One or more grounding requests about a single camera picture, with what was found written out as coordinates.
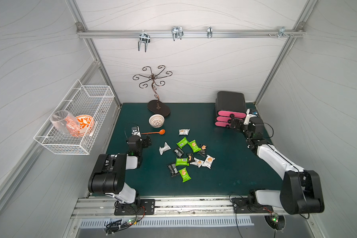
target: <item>decorative metal tree stand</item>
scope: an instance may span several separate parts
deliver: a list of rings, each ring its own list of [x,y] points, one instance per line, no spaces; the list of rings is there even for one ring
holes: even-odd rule
[[[167,74],[167,76],[158,77],[158,76],[165,70],[165,66],[164,66],[164,65],[160,65],[159,67],[157,67],[158,69],[162,69],[162,71],[160,71],[160,73],[158,73],[157,75],[155,75],[155,74],[152,73],[152,69],[151,69],[151,67],[149,67],[149,66],[145,66],[142,70],[143,70],[143,71],[147,71],[147,68],[149,68],[150,71],[151,71],[151,75],[150,75],[150,76],[144,76],[144,75],[136,74],[136,75],[134,75],[134,76],[132,77],[132,79],[133,79],[133,80],[138,80],[138,79],[139,79],[138,76],[142,76],[142,77],[144,77],[144,78],[148,78],[147,81],[142,82],[142,83],[139,84],[139,87],[140,87],[140,88],[146,88],[146,87],[148,87],[148,83],[147,83],[147,82],[152,81],[151,87],[152,87],[153,92],[155,93],[154,96],[155,96],[155,98],[157,98],[157,100],[152,100],[152,101],[148,102],[147,107],[148,107],[148,109],[149,109],[151,112],[153,112],[153,113],[155,113],[155,114],[160,114],[160,115],[162,115],[163,117],[166,117],[166,116],[168,116],[168,115],[171,113],[171,110],[169,109],[169,107],[168,107],[167,105],[165,105],[164,103],[162,103],[162,102],[160,101],[160,97],[159,97],[159,95],[158,95],[157,92],[156,92],[156,90],[157,90],[156,86],[158,86],[158,87],[164,86],[165,82],[164,82],[164,81],[160,81],[160,82],[157,84],[157,83],[155,82],[155,80],[169,77],[169,76],[171,76],[173,73],[172,73],[171,71],[167,71],[167,72],[165,72],[165,74]]]

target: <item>white wire basket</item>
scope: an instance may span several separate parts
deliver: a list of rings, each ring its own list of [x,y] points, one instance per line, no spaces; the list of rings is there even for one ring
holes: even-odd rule
[[[34,140],[54,154],[89,155],[95,139],[98,136],[100,127],[102,126],[111,103],[114,100],[114,94],[109,86],[81,84],[80,88],[72,89],[77,89],[77,92],[71,100],[65,98],[61,102],[69,101],[67,106],[62,110],[71,112],[75,117],[79,115],[92,116],[93,120],[91,123],[94,123],[94,125],[89,125],[89,128],[92,127],[92,129],[87,131],[82,137],[66,136],[59,132],[48,118],[44,126],[34,136]]]

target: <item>white woven basket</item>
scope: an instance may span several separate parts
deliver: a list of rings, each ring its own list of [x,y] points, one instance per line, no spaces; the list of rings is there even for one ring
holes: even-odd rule
[[[160,114],[155,114],[150,117],[149,123],[154,128],[159,128],[164,124],[164,117]]]

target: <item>snack package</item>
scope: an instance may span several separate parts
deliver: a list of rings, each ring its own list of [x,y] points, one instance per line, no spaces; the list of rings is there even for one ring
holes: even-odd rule
[[[196,153],[200,151],[201,149],[197,146],[196,140],[192,140],[191,142],[188,143],[189,146],[192,148],[193,153]]]
[[[202,157],[206,157],[206,152],[205,152],[206,147],[207,147],[207,145],[201,145],[201,147],[200,147],[201,150],[199,152],[197,152],[197,154],[199,154]]]
[[[197,165],[200,168],[203,163],[204,163],[203,160],[195,158],[195,161],[190,164]]]
[[[176,149],[173,150],[173,152],[177,155],[177,157],[181,158],[181,156],[184,154],[184,151],[180,149],[180,147],[176,147]]]
[[[159,148],[159,152],[160,152],[160,155],[162,155],[162,153],[164,151],[167,151],[167,150],[170,150],[171,148],[169,147],[169,145],[167,144],[167,142],[164,143],[164,147],[163,148]]]
[[[177,143],[177,145],[180,147],[180,149],[182,149],[182,147],[184,147],[187,143],[188,143],[188,140],[186,139],[186,137],[184,137],[182,140],[180,140]]]
[[[212,166],[213,160],[215,160],[215,158],[211,157],[210,155],[207,155],[202,166],[210,168]]]
[[[188,156],[188,163],[192,163],[195,161],[195,156],[192,153],[187,153]]]
[[[186,168],[179,170],[181,177],[182,177],[182,182],[186,182],[189,179],[191,179],[191,177],[189,177],[188,172],[186,171]]]
[[[167,166],[168,166],[168,169],[171,171],[171,177],[174,177],[174,176],[176,176],[176,175],[179,173],[179,172],[177,171],[177,169],[176,169],[175,163],[173,163],[173,164],[168,164]]]
[[[190,131],[190,129],[180,129],[180,130],[178,130],[178,134],[179,135],[188,135],[189,131]]]
[[[176,166],[178,165],[186,165],[189,166],[188,164],[188,158],[176,158]]]

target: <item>orange spoon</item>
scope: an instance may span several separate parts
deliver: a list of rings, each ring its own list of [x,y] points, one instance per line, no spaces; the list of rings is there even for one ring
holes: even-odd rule
[[[147,132],[147,133],[142,133],[142,134],[155,134],[155,133],[159,133],[160,135],[162,135],[162,134],[165,133],[165,130],[162,129],[162,130],[160,130],[159,132]]]

